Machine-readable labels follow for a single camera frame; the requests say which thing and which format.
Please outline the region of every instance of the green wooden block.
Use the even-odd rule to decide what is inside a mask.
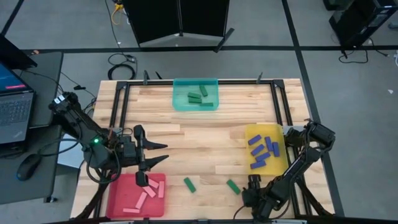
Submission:
[[[204,85],[200,85],[199,88],[200,88],[201,94],[203,96],[207,96],[208,95]]]
[[[188,93],[188,97],[189,98],[198,98],[198,99],[200,99],[201,95],[196,94],[196,93]]]
[[[193,183],[191,182],[191,180],[187,177],[184,179],[185,184],[187,185],[187,187],[189,188],[189,190],[191,191],[191,193],[194,193],[196,190],[195,186],[193,185]]]
[[[228,180],[226,182],[226,184],[228,184],[229,187],[231,187],[231,189],[238,195],[239,193],[241,193],[241,189],[239,189],[239,187],[232,181],[232,180]]]
[[[188,97],[188,102],[190,102],[190,103],[201,103],[201,99]]]
[[[200,106],[213,106],[213,103],[201,103]]]

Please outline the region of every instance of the pink wooden block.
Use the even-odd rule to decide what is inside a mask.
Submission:
[[[158,184],[156,181],[151,180],[151,179],[148,179],[148,184],[149,184],[150,186],[154,187],[155,189],[157,189],[158,186],[159,186],[159,184]]]
[[[141,196],[138,199],[138,202],[136,204],[136,208],[141,209],[142,205],[144,204],[145,198],[147,198],[148,194],[143,192],[141,193]]]
[[[159,182],[159,198],[163,198],[164,197],[164,181],[160,181]]]
[[[156,193],[151,189],[151,187],[147,186],[143,187],[143,189],[149,194],[150,197],[155,197]]]
[[[133,209],[133,208],[124,208],[123,212],[128,212],[128,213],[139,213],[139,209]]]

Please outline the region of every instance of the laptop keyboard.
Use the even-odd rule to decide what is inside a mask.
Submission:
[[[0,126],[26,121],[31,100],[0,101]]]

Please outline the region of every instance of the laptop screen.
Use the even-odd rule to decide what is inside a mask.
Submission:
[[[28,87],[16,77],[15,73],[8,70],[0,63],[0,93],[5,91],[22,91]]]

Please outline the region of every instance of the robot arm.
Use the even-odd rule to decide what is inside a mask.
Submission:
[[[119,135],[111,129],[99,127],[87,114],[81,110],[78,97],[74,93],[65,92],[58,96],[49,105],[49,108],[58,117],[63,119],[63,126],[72,130],[75,137],[84,143],[84,160],[88,166],[94,168],[100,180],[94,179],[88,169],[90,178],[99,184],[112,182],[118,178],[123,167],[138,166],[136,182],[140,186],[148,186],[148,177],[145,171],[150,170],[168,156],[159,156],[146,159],[144,149],[162,149],[164,144],[157,144],[146,139],[145,131],[141,125],[134,127],[134,138]],[[114,178],[105,177],[100,170],[116,174]]]
[[[269,219],[272,209],[280,210],[289,200],[290,190],[294,183],[333,146],[335,133],[332,130],[312,121],[304,128],[301,132],[291,128],[285,135],[287,147],[299,147],[302,150],[298,158],[281,176],[270,181],[264,188],[260,188],[260,175],[249,176],[248,189],[243,190],[242,198],[244,206],[252,208],[252,215],[255,220],[264,222]],[[311,147],[310,142],[313,141],[319,143],[319,146]],[[319,207],[319,203],[314,199],[312,196],[310,202],[315,203],[314,207]]]

